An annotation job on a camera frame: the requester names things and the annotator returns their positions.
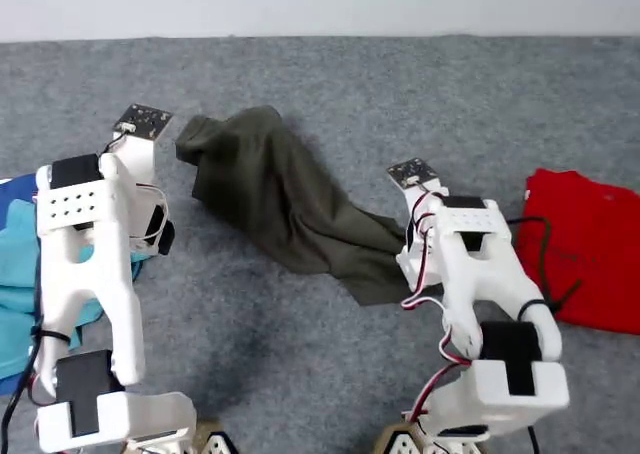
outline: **floor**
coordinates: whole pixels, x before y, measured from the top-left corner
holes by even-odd
[[[190,116],[275,106],[353,202],[401,223],[384,168],[412,156],[508,216],[539,166],[640,190],[640,39],[142,39],[5,44],[0,61],[0,176],[99,150],[132,102],[176,113],[157,173],[177,239],[137,282],[139,390],[185,392],[244,454],[369,452],[441,365],[438,312],[358,307],[209,215],[174,154]],[[538,424],[542,452],[635,451],[640,337],[561,329],[571,407]],[[107,320],[85,339],[108,346]],[[37,452],[33,418],[24,401],[11,452]],[[524,431],[490,447],[531,452]]]

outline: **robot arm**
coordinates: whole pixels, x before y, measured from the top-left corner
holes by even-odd
[[[414,293],[411,299],[442,283],[443,327],[471,361],[458,380],[426,400],[426,413],[417,422],[427,444],[446,443],[452,454],[476,452],[475,442],[565,408],[566,375],[557,362],[560,331],[518,260],[497,203],[450,196],[421,159],[388,172],[411,213],[407,244],[396,257]],[[478,323],[476,300],[493,301],[522,322]]]
[[[149,184],[153,141],[170,117],[131,106],[103,154],[56,161],[36,174],[42,342],[35,369],[55,397],[38,409],[45,452],[127,442],[153,453],[195,453],[189,398],[125,391],[145,371],[130,255],[166,254],[174,236],[166,199]],[[94,298],[111,322],[113,351],[69,355],[66,341]]]

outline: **teal cloth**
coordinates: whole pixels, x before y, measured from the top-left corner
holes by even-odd
[[[0,379],[22,372],[31,345],[35,266],[38,243],[35,232],[35,206],[16,199],[7,210],[7,222],[0,230]],[[91,248],[83,251],[88,259]],[[148,256],[132,255],[132,262]],[[102,315],[97,300],[87,302],[76,326],[96,321]],[[71,347],[80,345],[74,332]]]

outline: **dark green garment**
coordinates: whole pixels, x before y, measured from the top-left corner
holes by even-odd
[[[328,272],[360,304],[409,295],[395,261],[404,231],[351,204],[272,107],[196,116],[176,155],[198,166],[193,197],[291,271]]]

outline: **red shirt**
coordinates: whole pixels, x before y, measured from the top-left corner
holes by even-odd
[[[524,216],[544,217],[552,226],[545,258],[552,298],[582,280],[556,317],[640,334],[640,196],[576,171],[546,169],[528,178],[527,190]],[[538,284],[544,230],[543,223],[523,223],[516,243],[527,275]]]

